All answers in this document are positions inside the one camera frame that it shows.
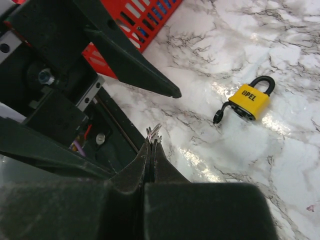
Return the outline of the yellow black padlock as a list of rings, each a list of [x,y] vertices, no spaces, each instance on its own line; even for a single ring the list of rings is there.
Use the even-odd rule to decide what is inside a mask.
[[[268,83],[266,91],[262,92],[255,88],[260,82]],[[265,75],[255,78],[250,84],[242,85],[234,95],[228,98],[221,109],[215,113],[213,123],[218,124],[221,122],[226,107],[231,107],[241,118],[249,121],[257,120],[269,105],[270,95],[275,86],[275,80]]]

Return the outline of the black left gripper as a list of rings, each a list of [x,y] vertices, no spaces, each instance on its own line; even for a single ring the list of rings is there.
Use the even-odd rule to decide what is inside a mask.
[[[25,116],[18,123],[117,173],[136,152],[82,56],[90,40],[72,1],[1,1],[0,101]]]

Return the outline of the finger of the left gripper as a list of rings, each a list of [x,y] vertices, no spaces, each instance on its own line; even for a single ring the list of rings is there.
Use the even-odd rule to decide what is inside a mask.
[[[101,1],[73,0],[72,10],[120,82],[167,97],[182,97],[178,86],[143,57]]]
[[[64,177],[110,179],[112,171],[9,118],[0,119],[0,153]]]

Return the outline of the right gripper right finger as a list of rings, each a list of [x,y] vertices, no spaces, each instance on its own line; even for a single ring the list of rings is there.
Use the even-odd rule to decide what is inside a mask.
[[[144,186],[146,240],[276,240],[264,194],[249,183],[192,183],[155,142]]]

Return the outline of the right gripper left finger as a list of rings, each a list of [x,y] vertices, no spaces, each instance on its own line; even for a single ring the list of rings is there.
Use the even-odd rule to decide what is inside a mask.
[[[141,240],[143,185],[152,147],[109,180],[8,183],[0,189],[3,240]]]

